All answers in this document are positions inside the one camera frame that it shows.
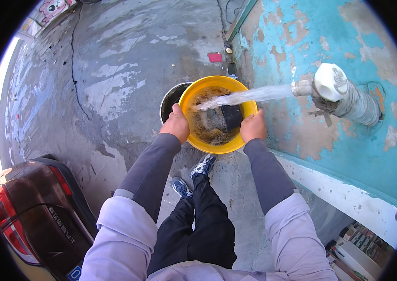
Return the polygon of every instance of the license plate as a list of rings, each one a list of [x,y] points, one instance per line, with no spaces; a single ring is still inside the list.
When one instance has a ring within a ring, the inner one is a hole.
[[[71,281],[78,281],[80,280],[80,275],[82,275],[82,268],[79,266],[76,266],[74,269],[72,269],[71,272],[67,274],[67,278]]]

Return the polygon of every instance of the blue wall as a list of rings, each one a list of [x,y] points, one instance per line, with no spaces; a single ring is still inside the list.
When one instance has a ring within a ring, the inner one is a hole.
[[[369,91],[383,113],[371,128],[315,116],[309,97],[259,104],[267,143],[397,206],[397,49],[364,2],[258,0],[232,43],[251,88],[308,79],[320,63],[336,63]]]

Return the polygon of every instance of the jacket sleeve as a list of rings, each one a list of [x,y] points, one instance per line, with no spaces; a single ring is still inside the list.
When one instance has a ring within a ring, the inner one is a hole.
[[[244,152],[252,165],[266,236],[272,242],[276,272],[294,280],[337,280],[315,232],[309,206],[264,142],[253,139]]]
[[[109,198],[100,209],[97,228],[80,281],[146,280],[157,227],[144,208],[123,196]]]
[[[146,280],[156,243],[156,220],[180,141],[160,134],[100,209],[99,232],[83,260],[84,280]]]

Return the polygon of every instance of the hand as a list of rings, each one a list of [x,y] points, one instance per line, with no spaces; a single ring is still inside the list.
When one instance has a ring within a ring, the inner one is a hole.
[[[260,109],[256,115],[249,115],[241,123],[241,137],[245,143],[254,138],[265,140],[267,125],[264,120],[264,110]]]
[[[172,106],[169,119],[161,127],[159,133],[171,133],[180,140],[181,144],[186,142],[190,134],[189,123],[181,111],[179,104],[174,104]]]

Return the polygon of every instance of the yellow bucket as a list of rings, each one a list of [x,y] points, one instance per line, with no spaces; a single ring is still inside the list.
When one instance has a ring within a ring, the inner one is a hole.
[[[239,81],[229,78],[227,76],[208,76],[202,79],[199,79],[193,82],[182,94],[179,105],[183,113],[186,113],[186,105],[189,104],[189,100],[195,96],[197,91],[200,91],[202,88],[210,87],[210,86],[218,86],[223,87],[225,89],[230,90],[230,92],[243,92],[248,91],[248,89]],[[256,106],[255,101],[248,101],[241,104],[241,112],[242,116],[246,118],[250,114],[257,114],[258,108]],[[188,137],[188,142],[203,152],[212,153],[212,154],[225,154],[233,152],[244,145],[244,141],[242,140],[241,134],[237,134],[235,138],[231,141],[227,142],[224,145],[211,145],[204,143],[198,139],[196,139],[192,134]]]

